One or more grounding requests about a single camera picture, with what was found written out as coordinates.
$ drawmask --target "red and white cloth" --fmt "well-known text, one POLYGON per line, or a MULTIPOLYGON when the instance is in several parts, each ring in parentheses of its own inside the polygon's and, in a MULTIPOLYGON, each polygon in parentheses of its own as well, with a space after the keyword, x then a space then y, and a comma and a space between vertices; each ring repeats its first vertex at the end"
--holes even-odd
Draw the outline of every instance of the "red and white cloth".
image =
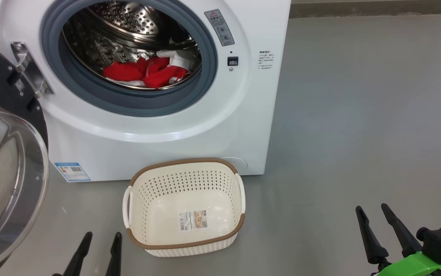
POLYGON ((159 51, 156 56, 137 62, 118 63, 103 69, 103 77, 122 84, 145 86, 158 89, 182 80, 195 62, 193 53, 178 51, 159 51))

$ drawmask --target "white plastic basket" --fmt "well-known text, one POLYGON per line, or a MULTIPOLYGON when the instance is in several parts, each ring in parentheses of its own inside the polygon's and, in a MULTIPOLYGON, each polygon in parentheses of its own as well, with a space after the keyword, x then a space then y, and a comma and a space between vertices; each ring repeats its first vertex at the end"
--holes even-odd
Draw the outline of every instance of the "white plastic basket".
POLYGON ((245 219, 243 181, 222 159, 185 159, 139 171, 123 196, 130 239, 158 257, 230 246, 245 219))

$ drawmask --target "front-loading washing machine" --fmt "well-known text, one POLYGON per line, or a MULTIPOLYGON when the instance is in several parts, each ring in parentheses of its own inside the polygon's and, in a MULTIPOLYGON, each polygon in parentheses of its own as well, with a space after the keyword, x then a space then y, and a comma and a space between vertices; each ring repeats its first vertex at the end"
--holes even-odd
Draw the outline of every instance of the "front-loading washing machine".
POLYGON ((46 124, 49 159, 68 181, 130 179, 150 164, 198 157, 263 174, 289 7, 0 0, 0 60, 10 62, 0 62, 0 90, 26 99, 39 130, 46 124), (148 88, 102 75, 161 49, 192 54, 185 77, 148 88))

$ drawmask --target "metal hinge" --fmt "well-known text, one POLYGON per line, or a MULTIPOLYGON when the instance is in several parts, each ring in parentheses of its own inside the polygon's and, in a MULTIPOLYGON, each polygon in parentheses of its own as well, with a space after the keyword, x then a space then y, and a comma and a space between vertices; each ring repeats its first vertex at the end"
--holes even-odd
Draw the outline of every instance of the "metal hinge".
POLYGON ((44 94, 54 94, 54 91, 48 85, 47 80, 35 63, 35 60, 28 51, 28 47, 23 42, 13 42, 11 44, 12 53, 16 58, 16 69, 29 82, 31 88, 35 92, 35 98, 39 99, 44 94))

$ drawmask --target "white handle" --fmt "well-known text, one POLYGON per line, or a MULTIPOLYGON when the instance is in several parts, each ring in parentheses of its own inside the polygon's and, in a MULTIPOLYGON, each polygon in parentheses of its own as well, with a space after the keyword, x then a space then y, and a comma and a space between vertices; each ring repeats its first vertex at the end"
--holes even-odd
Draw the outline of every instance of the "white handle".
POLYGON ((130 192, 131 189, 132 187, 129 186, 127 190, 125 190, 125 194, 123 196, 122 214, 123 214, 123 223, 125 224, 126 228, 130 228, 130 214, 132 213, 133 193, 130 192))
POLYGON ((236 173, 236 179, 238 180, 239 192, 241 192, 241 213, 243 214, 246 211, 245 186, 243 185, 243 180, 238 173, 236 173))

